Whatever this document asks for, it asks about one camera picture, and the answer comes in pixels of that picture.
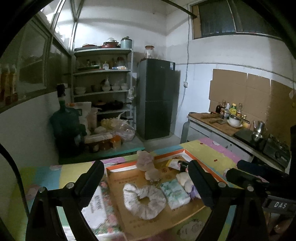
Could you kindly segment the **colourful cartoon table cloth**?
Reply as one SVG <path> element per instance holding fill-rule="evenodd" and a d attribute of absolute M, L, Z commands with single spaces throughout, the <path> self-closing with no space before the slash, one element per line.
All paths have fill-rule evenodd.
<path fill-rule="evenodd" d="M 223 144 L 202 138 L 152 151 L 154 165 L 161 173 L 161 182 L 176 179 L 177 170 L 167 166 L 174 158 L 197 160 L 217 181 L 224 181 L 227 169 L 239 160 L 250 161 L 251 155 L 234 144 Z M 131 183 L 147 185 L 144 172 L 136 168 L 137 155 L 105 159 L 106 174 L 88 208 L 83 214 L 90 220 L 99 240 L 195 240 L 209 215 L 210 208 L 201 199 L 193 199 L 177 209 L 166 207 L 156 218 L 143 220 L 132 215 L 123 201 L 123 188 Z M 27 167 L 21 177 L 29 205 L 33 204 L 38 189 L 63 188 L 91 167 L 90 162 L 61 166 Z"/>

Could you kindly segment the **floral tissue package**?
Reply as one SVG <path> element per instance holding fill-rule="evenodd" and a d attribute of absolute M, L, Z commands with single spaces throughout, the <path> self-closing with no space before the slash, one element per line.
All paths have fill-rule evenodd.
<path fill-rule="evenodd" d="M 112 206 L 106 180 L 97 187 L 82 214 L 98 240 L 125 240 Z"/>

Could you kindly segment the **black refrigerator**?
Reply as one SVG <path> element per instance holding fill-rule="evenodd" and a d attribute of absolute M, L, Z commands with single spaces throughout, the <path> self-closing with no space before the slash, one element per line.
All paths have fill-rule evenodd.
<path fill-rule="evenodd" d="M 174 95 L 178 85 L 175 63 L 144 59 L 138 65 L 137 133 L 144 140 L 170 134 Z"/>

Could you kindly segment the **glass jar on refrigerator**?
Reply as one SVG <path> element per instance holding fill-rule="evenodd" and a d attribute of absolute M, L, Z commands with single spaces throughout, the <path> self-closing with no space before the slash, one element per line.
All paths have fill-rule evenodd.
<path fill-rule="evenodd" d="M 154 58 L 154 46 L 146 45 L 144 50 L 144 57 L 147 59 Z"/>

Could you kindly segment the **pale green tissue pack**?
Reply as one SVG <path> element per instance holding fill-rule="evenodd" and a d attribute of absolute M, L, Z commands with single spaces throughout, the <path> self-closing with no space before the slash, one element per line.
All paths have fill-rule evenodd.
<path fill-rule="evenodd" d="M 166 197 L 171 210 L 187 205 L 191 200 L 189 194 L 184 190 L 177 179 L 162 183 L 160 189 Z"/>

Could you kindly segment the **red pot on shelf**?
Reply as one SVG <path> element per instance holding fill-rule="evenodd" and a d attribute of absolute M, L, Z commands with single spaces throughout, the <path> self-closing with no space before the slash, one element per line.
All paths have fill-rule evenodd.
<path fill-rule="evenodd" d="M 114 38 L 108 38 L 101 46 L 102 48 L 120 48 L 120 44 Z"/>

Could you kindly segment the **pink item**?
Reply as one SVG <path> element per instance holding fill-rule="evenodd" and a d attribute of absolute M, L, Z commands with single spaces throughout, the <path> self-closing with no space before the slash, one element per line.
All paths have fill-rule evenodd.
<path fill-rule="evenodd" d="M 137 151 L 136 167 L 144 172 L 147 181 L 158 182 L 161 179 L 160 171 L 154 166 L 154 157 L 147 151 Z"/>

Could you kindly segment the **kitchen counter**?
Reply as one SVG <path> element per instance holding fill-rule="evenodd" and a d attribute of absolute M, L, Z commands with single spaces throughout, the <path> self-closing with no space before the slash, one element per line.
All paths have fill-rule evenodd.
<path fill-rule="evenodd" d="M 213 113 L 189 113 L 184 124 L 182 141 L 203 140 L 209 138 L 211 143 L 218 143 L 240 159 L 264 162 L 273 168 L 285 171 L 290 164 L 289 147 L 275 137 L 262 137 L 253 140 L 253 131 L 247 128 L 234 128 L 226 120 L 218 123 L 220 118 Z"/>

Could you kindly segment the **glass door wall cabinet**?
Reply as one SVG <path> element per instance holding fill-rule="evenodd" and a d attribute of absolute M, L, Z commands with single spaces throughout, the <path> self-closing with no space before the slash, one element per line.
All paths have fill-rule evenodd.
<path fill-rule="evenodd" d="M 1 55 L 1 112 L 27 100 L 70 87 L 69 50 L 39 16 L 34 16 Z"/>

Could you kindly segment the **plush doll purple dress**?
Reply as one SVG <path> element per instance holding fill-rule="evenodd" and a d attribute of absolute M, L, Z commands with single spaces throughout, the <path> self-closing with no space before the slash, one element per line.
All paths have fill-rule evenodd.
<path fill-rule="evenodd" d="M 198 193 L 193 181 L 191 180 L 188 172 L 181 172 L 176 175 L 177 181 L 184 188 L 191 199 L 201 199 L 200 194 Z"/>

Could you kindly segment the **black induction cooker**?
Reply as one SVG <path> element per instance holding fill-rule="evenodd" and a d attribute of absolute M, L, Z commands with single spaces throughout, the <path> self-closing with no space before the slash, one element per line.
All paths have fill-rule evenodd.
<path fill-rule="evenodd" d="M 234 133 L 233 137 L 247 144 L 251 148 L 261 152 L 263 151 L 266 145 L 266 139 L 263 136 L 260 138 L 255 138 L 253 131 L 246 128 L 242 128 L 236 133 Z"/>

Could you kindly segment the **clear plastic bag on floor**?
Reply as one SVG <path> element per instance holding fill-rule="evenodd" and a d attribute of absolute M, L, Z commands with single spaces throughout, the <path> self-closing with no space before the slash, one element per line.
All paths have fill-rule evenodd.
<path fill-rule="evenodd" d="M 128 120 L 121 119 L 122 114 L 120 113 L 115 118 L 104 118 L 100 124 L 120 136 L 123 142 L 129 142 L 135 137 L 135 129 L 128 123 Z"/>

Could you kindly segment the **yellow cartoon snack pouch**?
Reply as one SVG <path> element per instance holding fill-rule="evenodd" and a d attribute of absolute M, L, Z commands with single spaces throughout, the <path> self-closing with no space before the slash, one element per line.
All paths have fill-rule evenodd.
<path fill-rule="evenodd" d="M 188 165 L 189 165 L 188 161 L 176 159 L 176 158 L 170 159 L 166 163 L 166 166 L 168 168 L 172 168 L 172 169 L 178 170 L 180 172 L 188 172 Z"/>

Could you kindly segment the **orange rimmed cardboard box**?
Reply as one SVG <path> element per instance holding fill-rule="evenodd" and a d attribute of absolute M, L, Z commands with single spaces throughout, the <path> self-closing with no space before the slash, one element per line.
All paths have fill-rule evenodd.
<path fill-rule="evenodd" d="M 167 165 L 174 158 L 197 160 L 217 181 L 234 166 L 224 154 L 199 146 L 156 155 L 151 168 L 141 168 L 137 161 L 108 167 L 111 200 L 126 240 L 194 240 L 205 225 L 211 210 L 186 192 L 184 186 L 191 182 L 180 183 L 179 170 Z"/>

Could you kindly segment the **teal enamel pot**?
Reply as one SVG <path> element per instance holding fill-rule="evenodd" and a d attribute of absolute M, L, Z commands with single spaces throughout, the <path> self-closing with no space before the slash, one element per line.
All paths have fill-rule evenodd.
<path fill-rule="evenodd" d="M 129 36 L 123 37 L 120 42 L 120 47 L 123 49 L 132 49 L 132 39 Z"/>

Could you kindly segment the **green water jug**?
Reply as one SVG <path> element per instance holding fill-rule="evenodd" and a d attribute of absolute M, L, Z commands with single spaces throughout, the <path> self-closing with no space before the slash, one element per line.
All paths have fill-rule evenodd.
<path fill-rule="evenodd" d="M 56 86 L 60 108 L 50 117 L 59 164 L 72 163 L 84 150 L 86 127 L 79 121 L 81 112 L 66 106 L 65 85 Z"/>

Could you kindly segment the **metal kitchen shelf rack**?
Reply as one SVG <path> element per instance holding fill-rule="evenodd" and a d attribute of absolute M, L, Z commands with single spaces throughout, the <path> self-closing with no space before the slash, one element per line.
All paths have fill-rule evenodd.
<path fill-rule="evenodd" d="M 85 46 L 72 57 L 72 99 L 90 102 L 91 128 L 121 118 L 135 127 L 133 49 Z"/>

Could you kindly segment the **white fluffy scrunchie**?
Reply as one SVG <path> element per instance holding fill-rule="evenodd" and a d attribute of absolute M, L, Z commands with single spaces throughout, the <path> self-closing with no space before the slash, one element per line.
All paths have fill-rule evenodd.
<path fill-rule="evenodd" d="M 143 220 L 156 218 L 166 207 L 167 200 L 162 191 L 152 185 L 137 187 L 128 183 L 123 188 L 125 208 Z"/>

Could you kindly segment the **white bowl on counter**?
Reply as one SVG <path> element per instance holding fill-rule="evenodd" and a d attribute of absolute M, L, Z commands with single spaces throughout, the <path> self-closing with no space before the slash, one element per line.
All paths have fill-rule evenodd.
<path fill-rule="evenodd" d="M 235 115 L 230 115 L 227 123 L 234 127 L 234 128 L 241 128 L 242 127 L 242 120 L 238 117 L 236 117 Z"/>

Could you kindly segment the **brown cardboard wall sheet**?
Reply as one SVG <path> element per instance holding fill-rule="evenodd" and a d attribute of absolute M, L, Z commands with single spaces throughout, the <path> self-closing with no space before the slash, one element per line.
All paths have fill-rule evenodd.
<path fill-rule="evenodd" d="M 290 128 L 295 125 L 295 90 L 265 77 L 231 70 L 213 70 L 209 111 L 226 101 L 242 104 L 247 120 L 263 121 L 267 133 L 290 145 Z"/>

